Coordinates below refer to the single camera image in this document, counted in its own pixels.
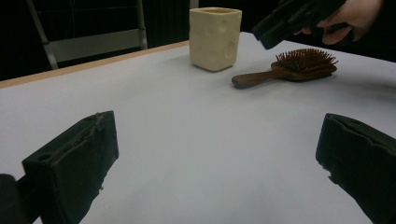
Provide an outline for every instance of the dark background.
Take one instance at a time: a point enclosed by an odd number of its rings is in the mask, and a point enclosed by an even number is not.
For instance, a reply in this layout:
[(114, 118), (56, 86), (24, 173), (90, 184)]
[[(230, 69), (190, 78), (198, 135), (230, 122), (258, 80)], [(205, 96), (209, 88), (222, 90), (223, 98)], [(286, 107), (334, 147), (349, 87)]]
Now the dark background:
[[(51, 40), (97, 35), (137, 28), (133, 0), (33, 0), (39, 18)], [(50, 70), (38, 32), (25, 0), (7, 1), (1, 13), (0, 29), (2, 60), (0, 80), (23, 77)], [(278, 0), (200, 0), (199, 7), (229, 7), (243, 11), (241, 31), (251, 28), (278, 6)], [(148, 47), (188, 40), (190, 0), (143, 0)], [(346, 48), (324, 46), (320, 38), (311, 35), (292, 36), (288, 40), (325, 49), (336, 49), (379, 59), (393, 59), (393, 49), (379, 49), (369, 40)], [(139, 49), (126, 49), (89, 58), (60, 63), (60, 67), (112, 57)]]

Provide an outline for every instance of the person's hand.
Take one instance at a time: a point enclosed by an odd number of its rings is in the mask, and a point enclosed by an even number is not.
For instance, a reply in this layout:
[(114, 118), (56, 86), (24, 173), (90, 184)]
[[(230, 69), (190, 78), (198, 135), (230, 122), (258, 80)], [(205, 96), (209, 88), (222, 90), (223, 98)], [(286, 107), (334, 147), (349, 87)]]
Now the person's hand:
[[(383, 1), (346, 0), (344, 5), (338, 8), (329, 18), (317, 24), (317, 27), (324, 30), (322, 42), (326, 45), (336, 44), (344, 39), (349, 32), (353, 32), (354, 41), (360, 40), (373, 26)], [(335, 31), (332, 29), (332, 25), (343, 22), (348, 24), (348, 26)], [(299, 33), (309, 35), (311, 31), (309, 27), (304, 27), (295, 34)]]

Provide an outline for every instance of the beige cup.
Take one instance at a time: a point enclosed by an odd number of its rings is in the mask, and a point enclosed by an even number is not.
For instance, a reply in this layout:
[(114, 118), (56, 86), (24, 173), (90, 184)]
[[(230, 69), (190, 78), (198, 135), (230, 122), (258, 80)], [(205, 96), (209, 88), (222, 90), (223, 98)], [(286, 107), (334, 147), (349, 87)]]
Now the beige cup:
[(217, 72), (236, 61), (242, 11), (224, 7), (190, 10), (190, 59), (206, 70)]

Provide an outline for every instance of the white table surface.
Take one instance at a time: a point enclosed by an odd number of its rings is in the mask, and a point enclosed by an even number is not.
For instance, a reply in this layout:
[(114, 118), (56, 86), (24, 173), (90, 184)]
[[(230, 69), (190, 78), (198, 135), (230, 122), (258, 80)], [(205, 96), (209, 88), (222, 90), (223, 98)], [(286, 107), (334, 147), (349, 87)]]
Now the white table surface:
[(24, 158), (113, 110), (120, 158), (81, 223), (371, 223), (315, 152), (326, 113), (396, 137), (396, 63), (327, 50), (331, 77), (233, 87), (301, 48), (265, 50), (242, 33), (236, 64), (218, 73), (191, 65), (185, 46), (0, 89), (0, 172), (21, 178)]

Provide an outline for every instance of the hairbrush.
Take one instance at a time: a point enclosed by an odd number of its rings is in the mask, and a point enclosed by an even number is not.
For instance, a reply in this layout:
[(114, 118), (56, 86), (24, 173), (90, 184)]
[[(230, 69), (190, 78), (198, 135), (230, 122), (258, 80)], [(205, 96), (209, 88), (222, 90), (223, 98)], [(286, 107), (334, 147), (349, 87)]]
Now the hairbrush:
[(237, 89), (256, 86), (272, 78), (293, 82), (329, 77), (337, 70), (335, 58), (320, 49), (296, 49), (276, 56), (272, 71), (249, 73), (232, 78)]

